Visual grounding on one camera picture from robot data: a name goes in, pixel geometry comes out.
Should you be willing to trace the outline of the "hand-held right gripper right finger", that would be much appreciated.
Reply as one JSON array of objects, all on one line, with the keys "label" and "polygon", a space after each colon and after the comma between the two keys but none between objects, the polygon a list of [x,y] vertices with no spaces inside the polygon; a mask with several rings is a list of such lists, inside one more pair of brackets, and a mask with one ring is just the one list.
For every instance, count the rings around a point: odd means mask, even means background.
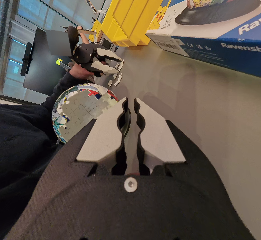
[{"label": "hand-held right gripper right finger", "polygon": [[136,150],[139,173],[152,173],[156,166],[185,163],[165,118],[139,98],[134,99],[134,110],[140,128]]}]

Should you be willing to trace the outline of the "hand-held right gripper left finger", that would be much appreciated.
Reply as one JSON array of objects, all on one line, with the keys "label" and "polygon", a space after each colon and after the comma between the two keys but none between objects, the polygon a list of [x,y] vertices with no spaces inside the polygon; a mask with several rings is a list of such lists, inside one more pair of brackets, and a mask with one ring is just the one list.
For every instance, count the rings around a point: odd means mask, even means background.
[{"label": "hand-held right gripper left finger", "polygon": [[128,98],[121,99],[95,121],[76,160],[106,166],[109,170],[126,170],[125,138],[119,119],[128,109]]}]

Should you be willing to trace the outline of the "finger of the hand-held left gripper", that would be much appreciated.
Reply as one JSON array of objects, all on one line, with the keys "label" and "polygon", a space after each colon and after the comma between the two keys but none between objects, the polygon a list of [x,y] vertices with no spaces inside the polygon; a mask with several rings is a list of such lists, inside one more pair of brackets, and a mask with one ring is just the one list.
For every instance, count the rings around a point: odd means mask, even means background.
[{"label": "finger of the hand-held left gripper", "polygon": [[116,62],[122,62],[122,59],[116,55],[114,52],[102,48],[97,48],[96,49],[96,57],[98,61],[104,61],[110,60],[110,61],[116,61]]},{"label": "finger of the hand-held left gripper", "polygon": [[109,65],[103,65],[100,61],[95,61],[91,63],[91,72],[101,72],[104,75],[106,74],[118,74],[119,71],[114,67],[110,67]]}]

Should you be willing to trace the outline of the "group of white puzzle pieces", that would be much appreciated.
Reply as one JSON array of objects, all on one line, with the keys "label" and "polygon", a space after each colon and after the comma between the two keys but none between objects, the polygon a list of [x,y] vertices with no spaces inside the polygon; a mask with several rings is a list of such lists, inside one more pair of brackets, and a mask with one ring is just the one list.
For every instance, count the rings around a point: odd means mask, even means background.
[{"label": "group of white puzzle pieces", "polygon": [[124,59],[122,60],[122,62],[117,63],[115,66],[115,69],[118,70],[118,73],[113,74],[112,79],[109,80],[108,82],[108,86],[111,87],[112,85],[114,85],[115,87],[120,83],[121,79],[122,79],[122,67],[124,64]]}]

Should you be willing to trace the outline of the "round black ball stand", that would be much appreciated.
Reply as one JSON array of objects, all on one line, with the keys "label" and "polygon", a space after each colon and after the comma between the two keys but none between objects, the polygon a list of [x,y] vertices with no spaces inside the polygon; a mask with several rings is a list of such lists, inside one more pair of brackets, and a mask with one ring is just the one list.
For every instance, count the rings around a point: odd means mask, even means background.
[{"label": "round black ball stand", "polygon": [[121,128],[121,132],[124,135],[124,138],[127,136],[129,132],[130,124],[131,124],[131,112],[130,109],[128,108],[127,111],[124,113],[124,115],[122,115],[119,119],[119,126]]}]

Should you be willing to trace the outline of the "colourful puzzle ball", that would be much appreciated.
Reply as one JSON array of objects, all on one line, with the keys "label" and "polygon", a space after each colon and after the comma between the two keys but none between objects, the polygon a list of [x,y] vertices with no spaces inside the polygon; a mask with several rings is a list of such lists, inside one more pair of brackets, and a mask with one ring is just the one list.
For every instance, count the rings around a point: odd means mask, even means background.
[{"label": "colourful puzzle ball", "polygon": [[86,83],[63,92],[52,109],[54,132],[62,143],[67,143],[90,121],[113,107],[119,100],[109,89]]}]

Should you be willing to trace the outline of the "person's left forearm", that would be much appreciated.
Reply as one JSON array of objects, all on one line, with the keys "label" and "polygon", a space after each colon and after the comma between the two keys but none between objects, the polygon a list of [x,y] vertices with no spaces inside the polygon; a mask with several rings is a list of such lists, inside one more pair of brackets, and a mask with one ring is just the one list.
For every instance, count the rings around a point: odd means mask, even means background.
[{"label": "person's left forearm", "polygon": [[46,98],[46,100],[41,104],[48,112],[52,112],[52,109],[57,101],[58,97],[67,89],[84,83],[83,79],[77,79],[70,72],[67,72],[54,87],[52,95]]}]

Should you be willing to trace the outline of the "blue puzzle box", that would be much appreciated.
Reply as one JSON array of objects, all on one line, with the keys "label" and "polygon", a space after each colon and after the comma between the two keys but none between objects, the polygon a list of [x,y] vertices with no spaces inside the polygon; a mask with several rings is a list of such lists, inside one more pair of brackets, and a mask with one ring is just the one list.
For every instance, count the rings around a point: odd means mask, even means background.
[{"label": "blue puzzle box", "polygon": [[146,36],[163,50],[261,76],[261,0],[163,0]]}]

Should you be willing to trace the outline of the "person's left hand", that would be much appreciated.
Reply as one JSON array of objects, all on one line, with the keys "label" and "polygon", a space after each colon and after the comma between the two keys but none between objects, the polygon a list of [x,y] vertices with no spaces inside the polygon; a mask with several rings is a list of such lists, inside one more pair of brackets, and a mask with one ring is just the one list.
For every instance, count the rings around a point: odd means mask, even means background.
[{"label": "person's left hand", "polygon": [[82,68],[81,65],[75,63],[73,67],[69,70],[70,75],[75,77],[76,79],[82,80],[91,80],[94,79],[94,73],[89,72],[85,68]]}]

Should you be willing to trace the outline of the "black power adapter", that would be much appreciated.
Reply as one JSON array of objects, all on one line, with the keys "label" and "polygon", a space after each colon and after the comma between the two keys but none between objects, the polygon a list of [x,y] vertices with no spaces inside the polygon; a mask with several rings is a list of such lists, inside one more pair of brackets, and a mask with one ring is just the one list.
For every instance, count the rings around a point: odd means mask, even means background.
[{"label": "black power adapter", "polygon": [[103,47],[105,47],[106,49],[108,50],[112,50],[113,47],[115,46],[113,43],[111,43],[109,40],[103,38],[101,41],[100,41],[100,45],[102,45]]}]

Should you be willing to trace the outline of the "small yellow bin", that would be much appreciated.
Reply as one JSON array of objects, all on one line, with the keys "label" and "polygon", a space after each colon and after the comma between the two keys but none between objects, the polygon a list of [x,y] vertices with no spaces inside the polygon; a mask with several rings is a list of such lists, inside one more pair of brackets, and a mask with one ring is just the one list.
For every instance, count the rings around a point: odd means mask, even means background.
[{"label": "small yellow bin", "polygon": [[97,33],[97,34],[96,34],[96,37],[95,37],[96,39],[94,38],[93,35],[89,35],[89,41],[91,41],[91,42],[95,42],[95,40],[96,40],[97,42],[100,41],[101,36],[102,36],[102,34],[103,34],[103,32],[102,32],[102,30],[101,30],[101,26],[102,26],[102,23],[99,22],[98,20],[95,20],[95,22],[93,23],[92,31],[94,31],[94,32]]}]

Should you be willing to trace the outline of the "yellow plastic bin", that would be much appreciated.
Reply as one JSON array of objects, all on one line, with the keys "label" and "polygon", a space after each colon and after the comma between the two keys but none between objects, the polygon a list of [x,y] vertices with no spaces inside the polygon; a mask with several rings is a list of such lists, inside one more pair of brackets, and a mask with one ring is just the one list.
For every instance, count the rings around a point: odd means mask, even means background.
[{"label": "yellow plastic bin", "polygon": [[112,0],[101,30],[116,46],[146,46],[149,24],[163,0]]}]

